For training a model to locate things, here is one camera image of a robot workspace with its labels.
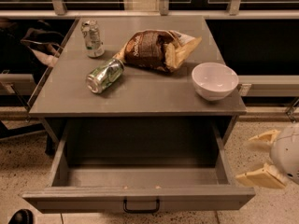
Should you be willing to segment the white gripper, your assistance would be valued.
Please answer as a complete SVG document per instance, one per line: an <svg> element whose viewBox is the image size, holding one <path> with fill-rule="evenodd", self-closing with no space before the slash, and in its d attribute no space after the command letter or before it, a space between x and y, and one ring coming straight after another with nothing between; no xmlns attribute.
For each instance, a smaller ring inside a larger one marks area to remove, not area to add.
<svg viewBox="0 0 299 224"><path fill-rule="evenodd" d="M262 168L237 175L235 179L247 187L284 189L288 178L299 184L299 124L287 126L281 132L270 130L251 137L250 142L272 144L270 158L273 164L265 163Z"/></svg>

